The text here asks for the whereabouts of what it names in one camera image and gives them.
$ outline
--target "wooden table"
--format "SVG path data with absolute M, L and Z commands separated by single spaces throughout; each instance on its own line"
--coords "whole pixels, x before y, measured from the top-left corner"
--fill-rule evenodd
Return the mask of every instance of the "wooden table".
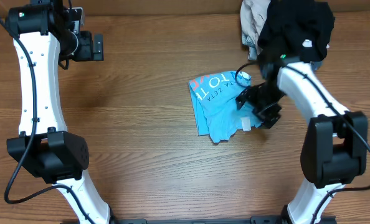
M 295 196 L 306 123 L 288 98 L 270 130 L 239 131 L 218 145 L 197 136 L 187 81 L 247 61 L 239 27 L 235 14 L 87 18 L 85 29 L 104 35 L 105 61 L 59 70 L 60 97 L 69 131 L 88 142 L 95 186 L 119 218 L 248 218 L 279 214 Z M 262 81 L 257 68 L 245 71 Z M 336 14 L 317 76 L 342 104 L 364 111 L 370 142 L 370 12 Z M 0 223 L 76 219 L 58 191 L 4 202 L 16 166 L 6 139 L 17 136 L 20 117 L 17 56 L 0 26 Z M 369 183 L 370 158 L 352 186 Z M 44 187 L 22 170 L 11 198 Z M 338 194 L 326 214 L 370 223 L 370 191 Z

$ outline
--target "black fabric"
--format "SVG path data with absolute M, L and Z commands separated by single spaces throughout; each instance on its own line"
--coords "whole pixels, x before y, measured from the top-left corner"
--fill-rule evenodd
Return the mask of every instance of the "black fabric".
M 327 2 L 271 0 L 258 41 L 263 49 L 259 60 L 275 60 L 286 54 L 299 56 L 303 62 L 320 62 L 327 55 L 333 27 Z M 312 41 L 312 47 L 303 47 L 306 39 Z

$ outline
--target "curved black wire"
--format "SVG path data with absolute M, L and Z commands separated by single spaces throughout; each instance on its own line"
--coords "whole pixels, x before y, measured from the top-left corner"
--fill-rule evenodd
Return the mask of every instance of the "curved black wire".
M 31 135 L 30 135 L 30 140 L 29 142 L 27 143 L 27 147 L 26 147 L 26 150 L 24 151 L 21 159 L 19 160 L 19 163 L 17 164 L 16 168 L 15 168 L 15 171 L 13 172 L 12 174 L 12 177 L 9 179 L 9 182 L 6 186 L 6 189 L 5 189 L 5 192 L 4 192 L 4 200 L 6 203 L 8 204 L 17 204 L 17 203 L 22 203 L 22 202 L 25 202 L 27 200 L 30 200 L 40 194 L 43 194 L 47 191 L 50 191 L 50 190 L 53 190 L 53 189 L 57 189 L 57 188 L 62 188 L 62 189 L 66 189 L 68 193 L 70 193 L 73 197 L 73 199 L 75 200 L 78 208 L 80 209 L 81 213 L 83 214 L 83 216 L 85 217 L 86 220 L 88 220 L 91 224 L 95 224 L 95 222 L 92 221 L 92 219 L 88 216 L 88 214 L 85 212 L 85 210 L 83 209 L 83 207 L 81 206 L 81 203 L 80 203 L 80 200 L 77 198 L 76 194 L 74 193 L 74 191 L 66 186 L 66 185 L 54 185 L 54 186 L 50 186 L 50 187 L 47 187 L 45 189 L 42 189 L 32 195 L 29 195 L 25 198 L 22 198 L 22 199 L 19 199 L 19 200 L 11 200 L 9 199 L 9 192 L 11 190 L 11 187 L 13 185 L 13 182 L 15 181 L 15 178 L 17 177 L 17 174 L 19 173 L 22 165 L 23 165 L 23 162 L 24 160 L 26 159 L 29 151 L 30 151 L 30 148 L 33 144 L 33 141 L 34 141 L 34 136 L 36 134 L 36 129 L 37 129 L 37 88 L 36 88 L 36 76 L 35 76 L 35 73 L 34 73 L 34 67 L 33 67 L 33 63 L 32 63 L 32 60 L 30 58 L 30 55 L 27 51 L 27 49 L 25 48 L 25 46 L 23 45 L 23 43 L 19 40 L 19 37 L 15 34 L 13 34 L 13 32 L 8 28 L 6 27 L 4 21 L 2 21 L 2 19 L 0 18 L 0 24 L 5 28 L 5 30 L 9 33 L 9 35 L 11 37 L 13 37 L 13 39 L 19 44 L 19 46 L 21 47 L 21 49 L 23 50 L 24 52 L 24 55 L 26 56 L 26 59 L 29 63 L 29 68 L 30 68 L 30 75 L 31 75 L 31 84 L 32 84 L 32 94 L 33 94 L 33 125 L 32 125 L 32 129 L 31 129 Z
M 249 66 L 249 65 L 255 65 L 255 64 L 258 64 L 256 61 L 253 61 L 253 62 L 249 62 L 249 63 L 246 63 L 245 65 L 241 66 L 237 71 L 236 71 L 236 74 L 235 74 L 235 79 L 237 77 L 237 74 L 245 67 Z M 293 67 L 290 67 L 288 65 L 284 66 L 285 68 L 288 68 L 294 72 L 296 72 L 297 74 L 301 75 L 303 78 L 307 79 L 312 85 L 313 87 L 316 89 L 316 91 L 318 92 L 318 94 L 322 97 L 323 101 L 328 105 L 328 108 L 330 108 L 333 113 L 337 116 L 339 116 L 341 118 L 341 120 L 345 123 L 345 125 L 347 126 L 347 128 L 349 128 L 353 134 L 362 142 L 362 144 L 366 147 L 366 149 L 368 150 L 368 152 L 370 153 L 370 145 L 365 141 L 365 139 L 355 130 L 355 128 L 346 120 L 346 118 L 344 118 L 340 113 L 339 111 L 337 111 L 333 105 L 330 103 L 330 101 L 325 97 L 325 94 L 322 93 L 322 91 L 320 90 L 320 88 L 318 87 L 318 85 L 308 77 L 307 74 L 304 74 L 303 72 L 293 68 Z M 312 220 L 311 220 L 311 224 L 314 224 L 317 216 L 318 216 L 318 213 L 319 211 L 321 210 L 323 204 L 326 202 L 326 200 L 330 197 L 330 196 L 333 196 L 333 194 L 335 193 L 338 193 L 338 192 L 350 192 L 350 191 L 363 191 L 363 190 L 370 190 L 370 185 L 366 186 L 366 187 L 348 187 L 348 188 L 344 188 L 344 189 L 335 189 L 335 190 L 331 190 L 329 191 L 324 197 L 323 199 L 321 200 L 321 202 L 318 204 L 314 214 L 313 214 L 313 217 L 312 217 Z

